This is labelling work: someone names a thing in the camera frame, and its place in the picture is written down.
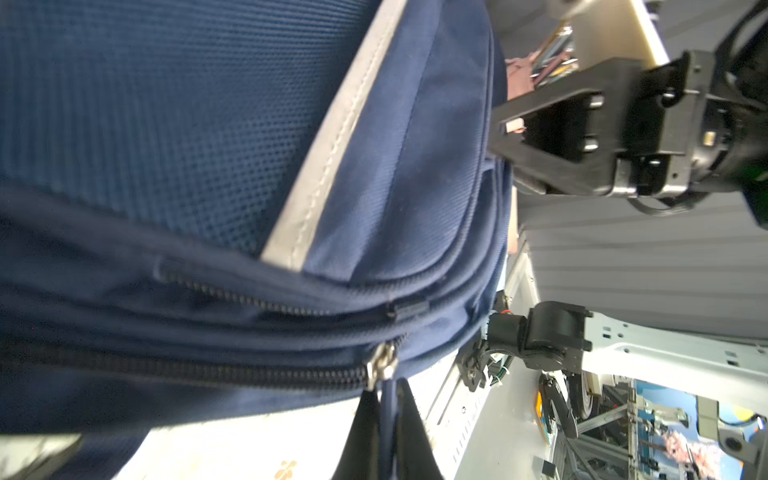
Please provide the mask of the navy blue student backpack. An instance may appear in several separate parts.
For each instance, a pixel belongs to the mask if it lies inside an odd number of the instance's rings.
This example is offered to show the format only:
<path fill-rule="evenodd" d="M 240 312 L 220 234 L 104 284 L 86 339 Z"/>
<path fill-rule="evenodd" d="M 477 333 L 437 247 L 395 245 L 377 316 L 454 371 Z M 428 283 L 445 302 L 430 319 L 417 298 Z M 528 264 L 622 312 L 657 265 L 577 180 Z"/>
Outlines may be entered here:
<path fill-rule="evenodd" d="M 5 1 L 1 432 L 111 479 L 152 429 L 375 391 L 481 328 L 506 256 L 481 1 Z"/>

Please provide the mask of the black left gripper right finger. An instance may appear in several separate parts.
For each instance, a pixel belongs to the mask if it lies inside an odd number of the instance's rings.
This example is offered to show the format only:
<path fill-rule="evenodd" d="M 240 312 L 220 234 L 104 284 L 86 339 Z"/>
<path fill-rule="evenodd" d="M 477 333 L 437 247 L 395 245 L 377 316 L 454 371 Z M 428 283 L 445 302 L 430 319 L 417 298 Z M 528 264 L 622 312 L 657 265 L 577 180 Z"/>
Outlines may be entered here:
<path fill-rule="evenodd" d="M 442 480 L 424 423 L 408 381 L 396 383 L 398 415 L 395 427 L 395 461 L 400 480 Z"/>

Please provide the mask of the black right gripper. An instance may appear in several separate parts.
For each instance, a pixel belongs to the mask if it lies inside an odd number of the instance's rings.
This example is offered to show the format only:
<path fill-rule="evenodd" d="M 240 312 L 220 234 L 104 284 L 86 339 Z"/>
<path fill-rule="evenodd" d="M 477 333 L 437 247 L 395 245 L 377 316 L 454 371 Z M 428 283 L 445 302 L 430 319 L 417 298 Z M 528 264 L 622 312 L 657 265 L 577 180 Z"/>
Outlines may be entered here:
<path fill-rule="evenodd" d="M 715 58 L 647 70 L 613 58 L 496 107 L 490 151 L 539 195 L 613 197 L 649 216 L 715 193 L 756 204 L 756 105 L 726 96 Z"/>

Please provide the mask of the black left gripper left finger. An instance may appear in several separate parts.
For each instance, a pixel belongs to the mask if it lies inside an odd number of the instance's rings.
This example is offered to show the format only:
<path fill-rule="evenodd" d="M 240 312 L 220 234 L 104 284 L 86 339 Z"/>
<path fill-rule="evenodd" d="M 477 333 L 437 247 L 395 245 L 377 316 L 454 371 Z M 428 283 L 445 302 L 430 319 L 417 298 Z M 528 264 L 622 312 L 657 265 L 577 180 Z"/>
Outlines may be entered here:
<path fill-rule="evenodd" d="M 374 480 L 379 476 L 379 399 L 364 391 L 332 480 Z"/>

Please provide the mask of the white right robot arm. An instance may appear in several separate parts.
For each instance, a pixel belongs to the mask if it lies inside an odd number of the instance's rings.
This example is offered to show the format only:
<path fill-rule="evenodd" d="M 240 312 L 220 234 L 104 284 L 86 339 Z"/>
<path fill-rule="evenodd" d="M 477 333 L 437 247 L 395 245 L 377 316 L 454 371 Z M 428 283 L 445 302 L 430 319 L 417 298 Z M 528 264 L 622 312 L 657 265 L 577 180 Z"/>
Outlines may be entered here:
<path fill-rule="evenodd" d="M 490 150 L 539 197 L 617 198 L 650 218 L 738 192 L 767 223 L 767 32 L 743 46 L 756 2 L 712 52 L 669 59 L 642 1 L 553 1 L 571 30 L 577 70 L 538 73 L 495 108 Z M 534 370 L 617 375 L 762 413 L 767 350 L 617 320 L 583 306 L 537 304 L 491 317 L 475 346 Z"/>

